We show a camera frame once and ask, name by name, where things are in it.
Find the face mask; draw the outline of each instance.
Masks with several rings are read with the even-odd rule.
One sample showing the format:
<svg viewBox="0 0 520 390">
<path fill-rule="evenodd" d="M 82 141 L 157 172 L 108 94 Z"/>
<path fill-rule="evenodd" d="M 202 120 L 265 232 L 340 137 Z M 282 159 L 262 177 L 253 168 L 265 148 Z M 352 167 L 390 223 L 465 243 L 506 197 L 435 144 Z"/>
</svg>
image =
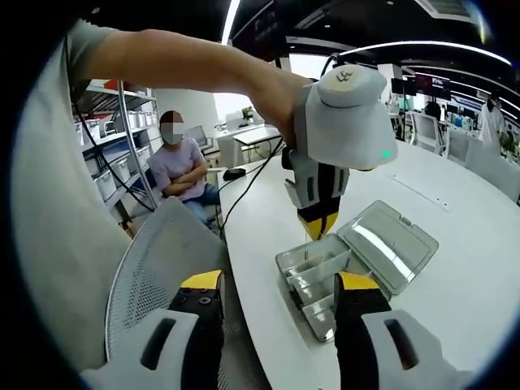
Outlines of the face mask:
<svg viewBox="0 0 520 390">
<path fill-rule="evenodd" d="M 184 135 L 184 123 L 163 123 L 161 136 L 169 145 L 178 144 Z"/>
</svg>

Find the sleeve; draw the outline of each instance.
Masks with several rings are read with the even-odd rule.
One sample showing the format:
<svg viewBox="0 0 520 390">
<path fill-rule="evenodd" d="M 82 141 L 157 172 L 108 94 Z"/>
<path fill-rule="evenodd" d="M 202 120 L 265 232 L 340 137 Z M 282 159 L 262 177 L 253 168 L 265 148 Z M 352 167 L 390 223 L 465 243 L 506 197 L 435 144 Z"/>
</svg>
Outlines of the sleeve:
<svg viewBox="0 0 520 390">
<path fill-rule="evenodd" d="M 201 152 L 201 148 L 199 147 L 198 143 L 193 139 L 189 139 L 192 147 L 192 160 L 197 165 L 202 165 L 206 162 L 206 159 L 204 158 L 204 154 Z"/>
<path fill-rule="evenodd" d="M 83 66 L 98 45 L 111 33 L 117 30 L 108 27 L 98 27 L 78 20 L 67 35 L 67 51 L 70 81 L 76 84 L 80 81 Z"/>
<path fill-rule="evenodd" d="M 168 172 L 163 165 L 157 164 L 153 160 L 150 160 L 149 169 L 152 171 L 152 175 L 154 175 L 155 183 L 157 183 L 157 187 L 161 191 L 163 191 L 168 185 L 170 185 L 170 183 L 171 183 L 170 176 L 168 175 Z"/>
</svg>

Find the box lid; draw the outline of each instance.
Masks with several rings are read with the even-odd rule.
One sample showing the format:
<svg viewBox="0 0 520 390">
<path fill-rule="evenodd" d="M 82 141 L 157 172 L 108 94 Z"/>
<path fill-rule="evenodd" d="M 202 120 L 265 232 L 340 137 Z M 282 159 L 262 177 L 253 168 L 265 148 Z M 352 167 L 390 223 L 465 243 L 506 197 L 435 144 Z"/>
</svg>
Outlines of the box lid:
<svg viewBox="0 0 520 390">
<path fill-rule="evenodd" d="M 401 293 L 439 243 L 383 201 L 375 201 L 337 231 L 379 286 Z"/>
</svg>

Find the seated person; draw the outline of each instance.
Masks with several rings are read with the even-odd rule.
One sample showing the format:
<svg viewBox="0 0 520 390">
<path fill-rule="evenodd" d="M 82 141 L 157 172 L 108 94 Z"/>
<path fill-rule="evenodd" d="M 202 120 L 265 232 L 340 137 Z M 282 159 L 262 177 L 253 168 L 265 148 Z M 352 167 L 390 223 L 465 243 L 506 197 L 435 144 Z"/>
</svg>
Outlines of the seated person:
<svg viewBox="0 0 520 390">
<path fill-rule="evenodd" d="M 184 121 L 176 111 L 167 111 L 159 121 L 164 144 L 149 160 L 157 186 L 164 197 L 176 196 L 207 227 L 204 206 L 219 205 L 219 191 L 206 183 L 206 160 L 197 142 L 184 136 Z"/>
</svg>

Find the person in white coat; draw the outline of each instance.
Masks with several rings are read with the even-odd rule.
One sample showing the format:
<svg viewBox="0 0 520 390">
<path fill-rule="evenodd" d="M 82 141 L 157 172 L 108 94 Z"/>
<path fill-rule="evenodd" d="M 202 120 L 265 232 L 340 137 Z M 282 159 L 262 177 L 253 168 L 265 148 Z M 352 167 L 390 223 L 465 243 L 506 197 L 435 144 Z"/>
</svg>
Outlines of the person in white coat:
<svg viewBox="0 0 520 390">
<path fill-rule="evenodd" d="M 479 117 L 480 137 L 485 148 L 497 154 L 501 152 L 499 132 L 504 131 L 505 121 L 501 112 L 501 101 L 496 93 L 492 93 L 482 106 Z"/>
</svg>

